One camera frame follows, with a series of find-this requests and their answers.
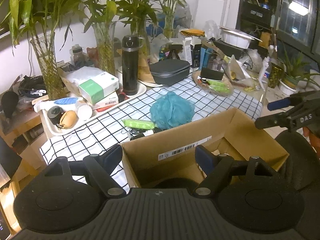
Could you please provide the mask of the brown cardboard box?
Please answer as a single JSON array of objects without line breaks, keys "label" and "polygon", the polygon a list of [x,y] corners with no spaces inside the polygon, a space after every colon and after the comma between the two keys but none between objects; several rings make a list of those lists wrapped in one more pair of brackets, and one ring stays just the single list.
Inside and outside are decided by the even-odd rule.
[{"label": "brown cardboard box", "polygon": [[130,187],[153,188],[161,181],[206,175],[195,161],[195,147],[226,153],[235,160],[259,156],[278,171],[289,154],[267,132],[257,129],[244,112],[231,108],[122,144],[122,163]]}]

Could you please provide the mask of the green white tissue box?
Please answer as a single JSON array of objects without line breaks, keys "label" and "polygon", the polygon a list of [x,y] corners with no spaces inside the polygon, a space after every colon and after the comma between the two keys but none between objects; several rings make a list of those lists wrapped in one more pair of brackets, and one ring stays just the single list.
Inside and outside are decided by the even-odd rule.
[{"label": "green white tissue box", "polygon": [[119,79],[107,72],[89,78],[79,86],[81,96],[95,105],[119,89]]}]

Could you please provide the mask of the tan round coin pouch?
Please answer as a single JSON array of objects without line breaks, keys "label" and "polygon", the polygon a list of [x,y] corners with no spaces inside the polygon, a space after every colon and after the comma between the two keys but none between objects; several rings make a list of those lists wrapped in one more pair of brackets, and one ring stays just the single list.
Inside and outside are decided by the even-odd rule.
[{"label": "tan round coin pouch", "polygon": [[72,128],[78,120],[75,111],[66,111],[60,118],[59,127],[62,129]]}]

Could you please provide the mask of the white paper bowl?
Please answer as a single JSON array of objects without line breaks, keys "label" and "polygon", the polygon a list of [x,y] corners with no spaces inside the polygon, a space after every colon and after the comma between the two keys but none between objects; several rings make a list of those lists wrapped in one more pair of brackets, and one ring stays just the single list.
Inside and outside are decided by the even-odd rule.
[{"label": "white paper bowl", "polygon": [[222,41],[240,49],[247,49],[255,37],[236,29],[220,26]]}]

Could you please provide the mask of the teal mesh bath sponge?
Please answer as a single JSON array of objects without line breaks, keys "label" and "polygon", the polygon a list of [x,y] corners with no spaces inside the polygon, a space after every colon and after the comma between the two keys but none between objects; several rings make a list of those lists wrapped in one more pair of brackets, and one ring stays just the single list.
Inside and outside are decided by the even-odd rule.
[{"label": "teal mesh bath sponge", "polygon": [[194,114],[194,104],[174,92],[159,97],[150,107],[151,121],[161,130],[187,124]]}]

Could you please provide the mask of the checkered white tablecloth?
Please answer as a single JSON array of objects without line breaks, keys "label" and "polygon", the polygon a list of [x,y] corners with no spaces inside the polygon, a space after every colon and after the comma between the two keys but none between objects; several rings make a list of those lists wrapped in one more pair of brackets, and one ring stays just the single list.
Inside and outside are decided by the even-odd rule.
[{"label": "checkered white tablecloth", "polygon": [[143,95],[115,107],[68,135],[49,139],[40,148],[40,154],[46,164],[58,157],[76,161],[90,154],[103,154],[113,145],[129,140],[130,130],[124,127],[123,120],[149,120],[150,107],[156,99],[167,92],[174,92],[192,102],[195,106],[194,121],[232,107],[240,109],[255,120],[261,116],[263,110],[260,96],[254,98],[239,89],[235,89],[233,94],[227,97],[208,94],[200,89],[189,76],[170,87],[156,87],[148,90]]}]

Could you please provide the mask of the white cylindrical jar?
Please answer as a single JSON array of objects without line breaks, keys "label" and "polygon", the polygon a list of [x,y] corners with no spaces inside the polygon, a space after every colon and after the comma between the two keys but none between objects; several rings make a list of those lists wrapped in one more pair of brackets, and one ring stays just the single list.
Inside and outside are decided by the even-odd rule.
[{"label": "white cylindrical jar", "polygon": [[90,105],[83,102],[77,102],[75,106],[79,120],[88,120],[92,117],[93,110]]}]

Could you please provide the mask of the middle glass vase bamboo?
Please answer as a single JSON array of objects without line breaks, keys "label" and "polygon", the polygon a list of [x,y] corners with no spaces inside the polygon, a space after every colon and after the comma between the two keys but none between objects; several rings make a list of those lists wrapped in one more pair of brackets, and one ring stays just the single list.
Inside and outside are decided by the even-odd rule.
[{"label": "middle glass vase bamboo", "polygon": [[114,64],[115,17],[129,19],[133,13],[126,12],[133,0],[81,0],[84,9],[84,32],[92,28],[97,44],[98,67],[112,75],[116,73]]}]

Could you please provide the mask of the left glass vase bamboo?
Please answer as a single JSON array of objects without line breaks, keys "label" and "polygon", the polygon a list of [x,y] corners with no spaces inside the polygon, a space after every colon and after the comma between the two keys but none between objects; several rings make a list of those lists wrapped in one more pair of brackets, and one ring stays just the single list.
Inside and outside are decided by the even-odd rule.
[{"label": "left glass vase bamboo", "polygon": [[33,47],[50,99],[65,97],[57,72],[55,31],[62,27],[65,16],[79,12],[81,0],[1,0],[8,2],[2,24],[7,24],[13,47],[26,35]]}]

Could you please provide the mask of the black thermos bottle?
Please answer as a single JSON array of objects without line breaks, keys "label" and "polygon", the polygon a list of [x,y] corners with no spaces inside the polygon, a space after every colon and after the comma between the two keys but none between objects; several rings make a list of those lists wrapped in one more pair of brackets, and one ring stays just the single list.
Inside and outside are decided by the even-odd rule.
[{"label": "black thermos bottle", "polygon": [[139,38],[127,35],[122,40],[123,90],[126,95],[138,92]]}]

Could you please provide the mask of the small potted aloe plant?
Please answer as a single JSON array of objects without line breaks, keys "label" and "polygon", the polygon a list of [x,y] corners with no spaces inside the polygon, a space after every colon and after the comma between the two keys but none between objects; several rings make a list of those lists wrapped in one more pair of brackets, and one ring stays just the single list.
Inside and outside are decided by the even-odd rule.
[{"label": "small potted aloe plant", "polygon": [[304,60],[302,52],[296,53],[292,57],[289,57],[285,44],[283,43],[284,51],[284,74],[279,80],[279,89],[285,95],[293,95],[298,92],[298,84],[300,81],[306,83],[307,87],[309,84],[319,88],[313,77],[319,76],[319,73],[312,73],[310,70],[310,62]]}]

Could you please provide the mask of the blue white tube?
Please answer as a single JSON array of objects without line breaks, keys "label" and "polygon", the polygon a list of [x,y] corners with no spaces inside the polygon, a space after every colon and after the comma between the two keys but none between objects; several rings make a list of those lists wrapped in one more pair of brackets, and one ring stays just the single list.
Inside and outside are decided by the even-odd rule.
[{"label": "blue white tube", "polygon": [[49,100],[49,101],[39,101],[35,103],[33,106],[34,111],[38,113],[39,111],[49,111],[52,107],[60,107],[64,111],[76,110],[76,104],[78,101],[81,101],[80,97],[69,97],[69,98],[61,98],[57,100]]}]

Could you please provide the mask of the wicker tray with snacks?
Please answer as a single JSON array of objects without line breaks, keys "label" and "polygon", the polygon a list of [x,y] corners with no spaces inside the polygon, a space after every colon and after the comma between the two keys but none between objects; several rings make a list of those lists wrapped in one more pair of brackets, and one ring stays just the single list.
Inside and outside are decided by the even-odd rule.
[{"label": "wicker tray with snacks", "polygon": [[230,96],[233,94],[234,88],[226,75],[222,77],[221,81],[217,81],[201,77],[200,74],[200,70],[193,71],[191,77],[201,90],[218,96]]}]

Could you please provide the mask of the green wet wipes pack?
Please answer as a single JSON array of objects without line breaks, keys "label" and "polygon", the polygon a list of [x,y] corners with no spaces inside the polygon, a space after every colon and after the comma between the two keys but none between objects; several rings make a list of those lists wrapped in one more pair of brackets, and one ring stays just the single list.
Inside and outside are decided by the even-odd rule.
[{"label": "green wet wipes pack", "polygon": [[124,119],[122,120],[124,126],[134,129],[144,129],[151,130],[156,127],[156,125],[148,120],[139,120],[139,119]]}]

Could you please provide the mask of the dark grey zip case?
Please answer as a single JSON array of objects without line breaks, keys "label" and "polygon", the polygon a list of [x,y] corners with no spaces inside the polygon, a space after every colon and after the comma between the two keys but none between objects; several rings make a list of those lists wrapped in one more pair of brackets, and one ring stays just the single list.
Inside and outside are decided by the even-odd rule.
[{"label": "dark grey zip case", "polygon": [[189,75],[190,63],[178,59],[166,59],[149,66],[155,83],[171,86]]}]

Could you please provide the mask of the pink white flat box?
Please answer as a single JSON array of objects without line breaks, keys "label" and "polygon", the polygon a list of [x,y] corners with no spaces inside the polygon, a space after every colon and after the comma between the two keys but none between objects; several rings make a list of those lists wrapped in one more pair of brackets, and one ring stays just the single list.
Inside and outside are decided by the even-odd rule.
[{"label": "pink white flat box", "polygon": [[96,104],[94,104],[92,106],[92,109],[96,110],[104,107],[114,106],[114,105],[117,105],[118,103],[119,103],[118,94],[116,92],[113,92],[107,97],[97,102]]}]

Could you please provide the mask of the glass vase bamboo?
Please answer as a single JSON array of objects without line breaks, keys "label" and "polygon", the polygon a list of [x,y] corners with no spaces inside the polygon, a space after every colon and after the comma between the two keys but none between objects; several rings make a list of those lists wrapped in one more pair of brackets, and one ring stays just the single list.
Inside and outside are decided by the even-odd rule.
[{"label": "glass vase bamboo", "polygon": [[65,97],[57,72],[55,31],[62,27],[65,16],[79,12],[81,0],[1,0],[8,2],[2,24],[7,24],[13,47],[26,35],[33,47],[50,99]]},{"label": "glass vase bamboo", "polygon": [[84,9],[84,32],[92,28],[97,44],[98,67],[112,75],[116,73],[114,64],[115,17],[129,19],[133,13],[126,12],[133,0],[81,0]]}]

